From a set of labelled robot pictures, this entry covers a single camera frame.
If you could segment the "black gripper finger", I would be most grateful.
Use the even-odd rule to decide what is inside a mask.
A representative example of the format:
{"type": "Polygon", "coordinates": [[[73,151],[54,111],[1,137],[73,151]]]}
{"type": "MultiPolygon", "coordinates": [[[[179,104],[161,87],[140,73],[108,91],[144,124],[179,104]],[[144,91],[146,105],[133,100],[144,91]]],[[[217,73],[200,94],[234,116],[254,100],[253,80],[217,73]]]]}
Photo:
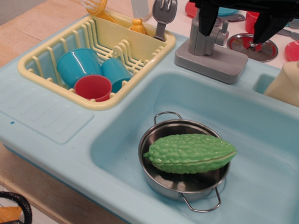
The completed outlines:
{"type": "Polygon", "coordinates": [[[215,5],[201,4],[199,9],[199,32],[209,36],[218,17],[219,7],[215,5]]]}
{"type": "Polygon", "coordinates": [[[286,24],[293,19],[299,19],[299,15],[287,15],[281,13],[258,13],[258,18],[254,24],[254,36],[253,42],[260,44],[266,42],[280,30],[282,30],[286,24]]]}

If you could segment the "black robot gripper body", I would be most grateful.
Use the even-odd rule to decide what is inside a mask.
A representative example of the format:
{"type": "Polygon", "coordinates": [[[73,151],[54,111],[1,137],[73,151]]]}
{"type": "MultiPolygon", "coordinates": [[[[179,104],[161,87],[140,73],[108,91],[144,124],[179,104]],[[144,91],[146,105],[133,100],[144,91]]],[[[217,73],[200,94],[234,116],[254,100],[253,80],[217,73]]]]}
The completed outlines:
{"type": "Polygon", "coordinates": [[[215,7],[269,13],[289,19],[299,18],[299,0],[190,0],[190,2],[198,8],[207,3],[215,7]]]}

